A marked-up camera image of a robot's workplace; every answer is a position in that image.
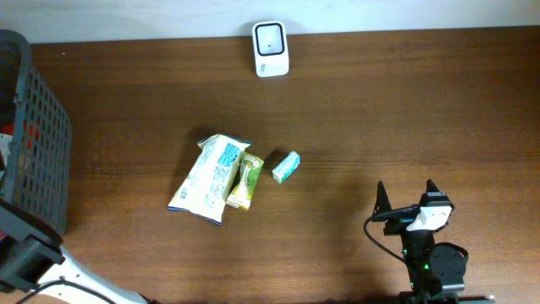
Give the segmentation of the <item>white blue snack bag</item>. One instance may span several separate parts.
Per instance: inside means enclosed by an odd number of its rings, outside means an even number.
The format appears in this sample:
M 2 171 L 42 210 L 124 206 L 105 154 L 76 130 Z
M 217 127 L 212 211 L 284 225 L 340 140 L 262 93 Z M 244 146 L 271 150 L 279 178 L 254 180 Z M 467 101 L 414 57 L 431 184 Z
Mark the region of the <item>white blue snack bag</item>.
M 168 210 L 188 212 L 220 225 L 241 157 L 251 142 L 218 133 L 199 141 L 197 146 L 202 152 L 169 202 Z

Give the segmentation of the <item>green tissue pack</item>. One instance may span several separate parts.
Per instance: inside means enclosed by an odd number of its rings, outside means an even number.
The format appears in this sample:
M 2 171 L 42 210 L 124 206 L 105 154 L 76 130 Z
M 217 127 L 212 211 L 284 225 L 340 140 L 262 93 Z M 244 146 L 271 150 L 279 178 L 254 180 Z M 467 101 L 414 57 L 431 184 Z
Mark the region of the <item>green tissue pack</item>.
M 282 184 L 287 180 L 299 167 L 300 155 L 295 151 L 291 151 L 273 170 L 273 179 Z

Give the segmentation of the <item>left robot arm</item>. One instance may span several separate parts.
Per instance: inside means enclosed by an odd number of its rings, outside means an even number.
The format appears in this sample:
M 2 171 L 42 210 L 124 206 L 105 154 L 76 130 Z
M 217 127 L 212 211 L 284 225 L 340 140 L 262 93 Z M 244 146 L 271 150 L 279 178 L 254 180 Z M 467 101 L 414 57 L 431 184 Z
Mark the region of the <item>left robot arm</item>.
M 122 289 L 85 268 L 62 237 L 33 215 L 1 202 L 1 292 L 17 290 L 26 303 L 39 294 L 67 303 L 143 303 L 151 299 Z

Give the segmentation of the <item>green yellow snack packet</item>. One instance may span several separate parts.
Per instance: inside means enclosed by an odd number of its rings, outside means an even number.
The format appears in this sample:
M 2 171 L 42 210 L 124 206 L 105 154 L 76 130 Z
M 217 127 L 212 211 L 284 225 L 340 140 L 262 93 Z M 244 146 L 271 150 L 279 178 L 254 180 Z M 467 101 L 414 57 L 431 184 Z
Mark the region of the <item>green yellow snack packet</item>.
M 247 211 L 251 207 L 252 197 L 262 172 L 264 161 L 258 156 L 244 153 L 240 163 L 240 180 L 230 192 L 226 203 L 237 209 Z

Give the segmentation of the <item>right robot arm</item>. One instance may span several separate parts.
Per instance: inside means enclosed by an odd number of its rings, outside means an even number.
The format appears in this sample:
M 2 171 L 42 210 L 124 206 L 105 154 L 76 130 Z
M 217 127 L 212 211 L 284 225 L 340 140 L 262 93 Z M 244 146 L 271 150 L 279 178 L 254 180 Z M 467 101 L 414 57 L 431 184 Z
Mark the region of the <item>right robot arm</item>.
M 377 194 L 370 222 L 383 222 L 385 236 L 399 236 L 402 253 L 382 246 L 373 236 L 369 239 L 384 252 L 404 263 L 411 291 L 397 296 L 399 303 L 458 303 L 458 293 L 465 289 L 468 251 L 449 242 L 435 241 L 435 233 L 448 225 L 455 206 L 432 180 L 419 202 L 394 209 L 383 182 L 377 183 Z

